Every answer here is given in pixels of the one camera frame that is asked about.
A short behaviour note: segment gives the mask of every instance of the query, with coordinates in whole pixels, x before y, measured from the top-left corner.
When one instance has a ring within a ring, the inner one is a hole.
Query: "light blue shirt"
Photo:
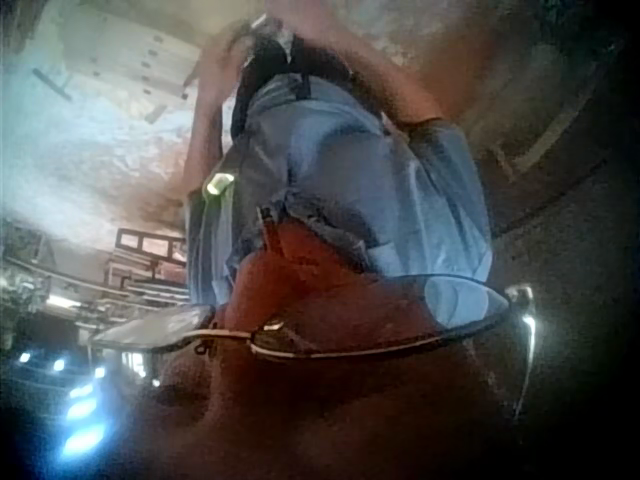
[[[347,91],[278,75],[254,97],[245,132],[188,205],[188,272],[194,303],[222,305],[240,262],[262,248],[257,207],[293,217],[354,267],[388,277],[449,273],[486,280],[490,230],[478,172],[462,132],[429,121],[408,138],[390,133]]]

